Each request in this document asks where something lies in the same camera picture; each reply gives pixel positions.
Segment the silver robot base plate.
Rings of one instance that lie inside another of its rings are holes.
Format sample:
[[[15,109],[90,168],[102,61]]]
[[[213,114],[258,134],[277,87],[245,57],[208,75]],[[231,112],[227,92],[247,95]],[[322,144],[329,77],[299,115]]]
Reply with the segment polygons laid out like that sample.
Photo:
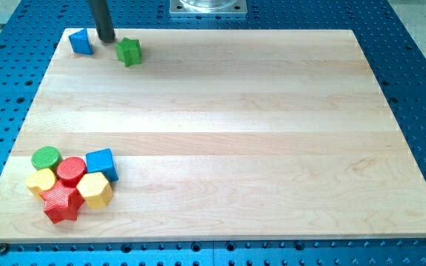
[[[189,15],[245,15],[246,0],[169,0],[169,13]]]

